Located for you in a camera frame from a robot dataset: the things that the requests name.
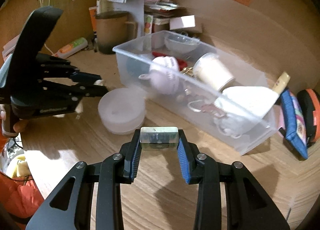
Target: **black and orange case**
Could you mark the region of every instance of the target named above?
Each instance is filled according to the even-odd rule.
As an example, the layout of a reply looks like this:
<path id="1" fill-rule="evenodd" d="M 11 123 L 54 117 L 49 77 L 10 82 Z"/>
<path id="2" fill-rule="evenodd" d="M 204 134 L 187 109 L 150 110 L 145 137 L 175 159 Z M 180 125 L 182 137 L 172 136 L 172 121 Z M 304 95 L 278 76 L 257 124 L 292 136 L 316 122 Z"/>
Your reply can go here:
<path id="1" fill-rule="evenodd" d="M 306 124 L 308 144 L 320 138 L 320 96 L 314 89 L 302 90 L 297 94 Z"/>

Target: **finger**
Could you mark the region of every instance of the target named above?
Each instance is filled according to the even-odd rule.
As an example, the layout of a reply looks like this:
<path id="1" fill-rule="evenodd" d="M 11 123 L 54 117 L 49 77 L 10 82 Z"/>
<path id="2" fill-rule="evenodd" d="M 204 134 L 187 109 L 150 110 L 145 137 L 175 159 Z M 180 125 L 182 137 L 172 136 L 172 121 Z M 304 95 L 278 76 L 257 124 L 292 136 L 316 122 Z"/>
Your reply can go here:
<path id="1" fill-rule="evenodd" d="M 5 117 L 5 112 L 4 111 L 1 111 L 0 116 L 1 116 L 2 120 L 5 120 L 6 117 Z"/>
<path id="2" fill-rule="evenodd" d="M 23 132 L 26 129 L 27 124 L 28 124 L 28 120 L 21 120 L 21 121 L 16 122 L 14 124 L 13 129 L 16 132 Z"/>

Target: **clear plastic case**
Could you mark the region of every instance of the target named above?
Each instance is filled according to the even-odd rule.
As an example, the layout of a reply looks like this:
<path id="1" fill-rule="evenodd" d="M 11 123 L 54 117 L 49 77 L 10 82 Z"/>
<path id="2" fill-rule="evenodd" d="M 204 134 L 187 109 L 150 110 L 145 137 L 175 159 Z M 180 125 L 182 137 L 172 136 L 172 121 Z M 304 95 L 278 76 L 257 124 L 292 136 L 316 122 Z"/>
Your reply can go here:
<path id="1" fill-rule="evenodd" d="M 184 60 L 189 67 L 193 67 L 199 58 L 211 52 L 217 55 L 233 74 L 234 85 L 268 87 L 265 74 L 238 56 L 169 31 L 134 39 L 114 47 L 113 51 L 116 52 L 123 85 L 140 87 L 154 102 L 232 146 L 241 155 L 277 131 L 273 109 L 263 118 L 257 117 L 194 77 L 152 62 L 152 53 L 157 52 Z M 151 72 L 154 72 L 154 80 L 141 79 L 142 75 L 149 73 L 150 65 Z M 158 81 L 161 81 L 161 78 L 165 78 L 161 86 L 167 87 L 166 91 L 159 90 Z M 233 106 L 232 113 L 224 112 L 217 107 L 215 103 L 218 98 L 218 101 L 223 100 L 224 103 Z"/>

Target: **wooden desk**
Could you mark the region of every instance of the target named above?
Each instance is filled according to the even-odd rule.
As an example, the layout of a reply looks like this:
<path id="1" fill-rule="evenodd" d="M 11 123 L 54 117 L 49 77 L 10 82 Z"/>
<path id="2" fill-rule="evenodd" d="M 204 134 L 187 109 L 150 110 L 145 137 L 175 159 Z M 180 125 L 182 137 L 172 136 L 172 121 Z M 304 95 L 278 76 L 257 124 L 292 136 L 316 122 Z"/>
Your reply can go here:
<path id="1" fill-rule="evenodd" d="M 116 57 L 94 52 L 80 52 L 70 58 L 81 71 L 100 74 L 109 88 L 121 87 Z M 78 161 L 101 162 L 119 151 L 132 135 L 109 133 L 98 116 L 99 98 L 84 100 L 84 113 L 63 119 L 34 119 L 22 134 L 23 146 L 32 175 L 46 198 L 70 168 Z M 310 158 L 298 161 L 275 134 L 250 153 L 240 157 L 228 145 L 147 101 L 144 126 L 177 126 L 201 152 L 217 161 L 231 164 L 241 161 L 272 197 L 289 223 L 296 227 L 314 204 L 320 190 L 320 145 L 310 148 Z M 197 186 L 182 179 L 176 152 L 143 152 L 138 176 L 132 185 L 122 186 L 122 209 L 125 229 L 191 229 Z M 222 221 L 226 229 L 226 204 L 222 193 Z M 95 229 L 95 198 L 92 229 Z"/>

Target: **human hand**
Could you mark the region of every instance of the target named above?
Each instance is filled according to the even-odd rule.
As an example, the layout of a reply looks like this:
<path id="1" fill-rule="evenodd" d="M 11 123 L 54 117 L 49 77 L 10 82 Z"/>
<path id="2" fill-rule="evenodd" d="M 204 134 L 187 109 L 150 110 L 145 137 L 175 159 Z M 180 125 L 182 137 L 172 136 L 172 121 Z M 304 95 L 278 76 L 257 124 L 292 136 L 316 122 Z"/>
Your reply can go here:
<path id="1" fill-rule="evenodd" d="M 2 120 L 5 121 L 6 113 L 5 113 L 3 105 L 0 105 L 0 110 L 1 110 L 0 117 L 1 117 Z M 23 132 L 26 129 L 27 124 L 28 124 L 28 120 L 20 120 L 19 122 L 16 122 L 14 124 L 13 129 L 16 132 Z"/>

